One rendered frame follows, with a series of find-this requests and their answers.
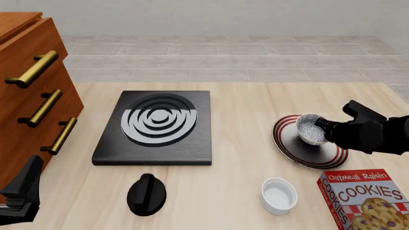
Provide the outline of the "wooden cabinet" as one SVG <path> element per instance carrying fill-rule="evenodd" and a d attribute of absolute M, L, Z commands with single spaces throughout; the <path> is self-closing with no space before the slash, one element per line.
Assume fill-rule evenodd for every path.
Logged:
<path fill-rule="evenodd" d="M 47 19 L 40 12 L 0 12 L 0 44 L 13 38 L 40 19 Z"/>

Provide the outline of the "plate with red rings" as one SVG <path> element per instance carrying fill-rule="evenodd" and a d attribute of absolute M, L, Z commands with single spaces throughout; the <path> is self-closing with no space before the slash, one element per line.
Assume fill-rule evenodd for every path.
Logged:
<path fill-rule="evenodd" d="M 347 164 L 350 159 L 348 150 L 331 142 L 314 146 L 301 140 L 296 128 L 300 116 L 290 114 L 275 122 L 272 139 L 279 151 L 291 161 L 314 170 L 336 170 Z"/>

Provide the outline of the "round black stove knob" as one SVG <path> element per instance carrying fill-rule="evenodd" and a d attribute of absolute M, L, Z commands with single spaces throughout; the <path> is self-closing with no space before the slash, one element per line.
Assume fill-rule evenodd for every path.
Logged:
<path fill-rule="evenodd" d="M 154 175 L 143 174 L 129 189 L 127 204 L 137 216 L 151 216 L 158 212 L 167 198 L 166 187 Z"/>

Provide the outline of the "patterned black and white bowl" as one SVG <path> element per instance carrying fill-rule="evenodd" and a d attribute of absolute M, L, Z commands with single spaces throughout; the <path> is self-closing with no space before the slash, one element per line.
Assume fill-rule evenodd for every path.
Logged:
<path fill-rule="evenodd" d="M 299 138 L 310 145 L 323 145 L 328 141 L 325 138 L 324 131 L 315 125 L 315 122 L 323 118 L 317 114 L 303 114 L 296 121 L 296 128 Z"/>

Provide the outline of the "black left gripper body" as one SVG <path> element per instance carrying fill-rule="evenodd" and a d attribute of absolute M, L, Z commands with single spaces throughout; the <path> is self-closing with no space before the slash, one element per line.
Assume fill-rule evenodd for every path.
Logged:
<path fill-rule="evenodd" d="M 4 195 L 6 203 L 0 204 L 0 226 L 32 222 L 40 207 L 39 195 Z"/>

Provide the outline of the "flat black stove plate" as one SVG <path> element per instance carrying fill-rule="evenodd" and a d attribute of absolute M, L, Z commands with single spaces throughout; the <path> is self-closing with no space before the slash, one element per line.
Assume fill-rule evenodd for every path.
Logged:
<path fill-rule="evenodd" d="M 123 91 L 91 160 L 105 166 L 210 166 L 210 92 Z"/>

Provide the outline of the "red cookies box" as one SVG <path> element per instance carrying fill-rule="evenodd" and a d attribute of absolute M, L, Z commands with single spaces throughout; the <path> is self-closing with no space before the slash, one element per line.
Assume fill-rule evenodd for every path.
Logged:
<path fill-rule="evenodd" d="M 409 197 L 383 169 L 325 171 L 317 186 L 338 230 L 409 230 Z"/>

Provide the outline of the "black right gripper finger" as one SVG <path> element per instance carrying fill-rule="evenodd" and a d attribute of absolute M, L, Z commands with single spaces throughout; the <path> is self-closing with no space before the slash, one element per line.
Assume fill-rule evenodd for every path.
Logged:
<path fill-rule="evenodd" d="M 332 130 L 335 128 L 337 125 L 337 122 L 327 120 L 325 118 L 318 118 L 315 123 L 315 126 L 321 128 L 324 131 L 324 135 L 330 135 Z"/>

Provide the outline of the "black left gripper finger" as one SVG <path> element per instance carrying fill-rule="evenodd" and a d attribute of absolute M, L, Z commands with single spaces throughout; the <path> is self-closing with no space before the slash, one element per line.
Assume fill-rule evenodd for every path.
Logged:
<path fill-rule="evenodd" d="M 40 204 L 39 184 L 43 160 L 38 155 L 32 155 L 20 172 L 5 187 L 0 194 L 6 198 L 6 204 Z"/>

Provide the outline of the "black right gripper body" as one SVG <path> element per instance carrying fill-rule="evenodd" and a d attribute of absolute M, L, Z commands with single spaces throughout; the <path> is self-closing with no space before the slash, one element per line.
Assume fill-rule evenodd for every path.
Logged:
<path fill-rule="evenodd" d="M 369 120 L 364 123 L 333 122 L 328 126 L 328 141 L 345 150 L 372 154 L 388 153 L 385 148 L 384 126 L 389 122 Z"/>

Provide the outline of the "small white ramekin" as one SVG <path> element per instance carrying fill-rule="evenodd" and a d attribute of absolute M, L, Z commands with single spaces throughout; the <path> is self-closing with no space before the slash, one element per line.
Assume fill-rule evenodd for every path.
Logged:
<path fill-rule="evenodd" d="M 273 215 L 288 214 L 297 201 L 297 191 L 287 180 L 269 178 L 261 186 L 261 204 L 267 212 Z"/>

